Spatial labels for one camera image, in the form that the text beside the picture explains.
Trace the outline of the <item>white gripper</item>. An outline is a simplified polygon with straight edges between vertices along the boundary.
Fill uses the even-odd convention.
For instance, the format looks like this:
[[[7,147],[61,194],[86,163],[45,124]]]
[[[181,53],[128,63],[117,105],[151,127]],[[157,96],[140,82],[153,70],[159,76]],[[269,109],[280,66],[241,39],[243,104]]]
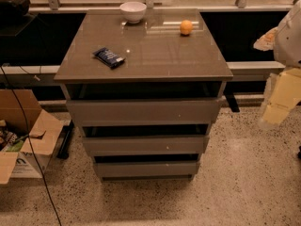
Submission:
[[[271,73],[266,81],[261,104],[259,126],[274,129],[301,102],[301,1],[274,27],[258,38],[253,48],[274,49],[275,61],[290,68],[280,74]]]

